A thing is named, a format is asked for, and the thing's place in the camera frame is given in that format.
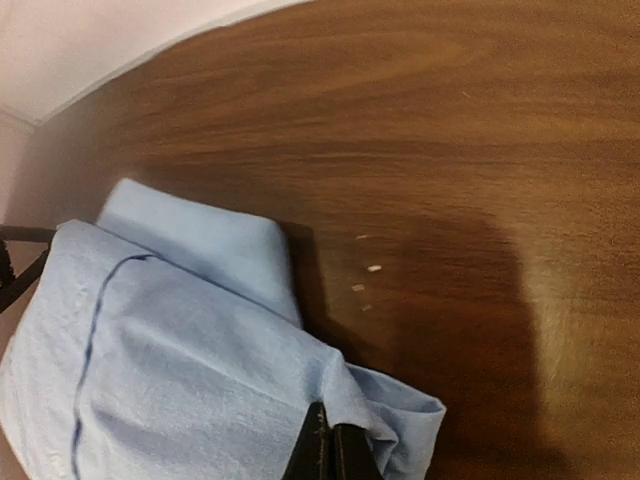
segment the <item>cloth fold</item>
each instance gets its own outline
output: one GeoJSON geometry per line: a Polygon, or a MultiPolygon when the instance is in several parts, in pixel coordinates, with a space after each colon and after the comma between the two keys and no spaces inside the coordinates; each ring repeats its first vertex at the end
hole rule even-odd
{"type": "Polygon", "coordinates": [[[347,364],[301,329],[286,243],[271,221],[130,181],[98,226],[60,227],[0,366],[0,420],[34,480],[278,479],[309,404],[367,430],[388,479],[422,479],[444,407],[347,364]]]}

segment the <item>folded cloth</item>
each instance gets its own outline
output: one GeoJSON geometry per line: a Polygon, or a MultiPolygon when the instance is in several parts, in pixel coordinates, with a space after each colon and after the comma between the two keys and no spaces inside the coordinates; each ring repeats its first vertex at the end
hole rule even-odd
{"type": "Polygon", "coordinates": [[[124,182],[99,225],[59,229],[0,366],[31,478],[277,480],[317,400],[424,478],[444,407],[300,328],[274,223],[124,182]]]}

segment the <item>wood grain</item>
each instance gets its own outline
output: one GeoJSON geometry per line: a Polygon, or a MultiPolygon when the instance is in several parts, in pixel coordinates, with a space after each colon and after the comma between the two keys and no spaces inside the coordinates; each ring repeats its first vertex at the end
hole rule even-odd
{"type": "Polygon", "coordinates": [[[323,0],[202,35],[45,126],[10,213],[92,218],[130,176],[279,220],[310,330],[448,405],[429,478],[640,478],[638,9],[323,0]]]}

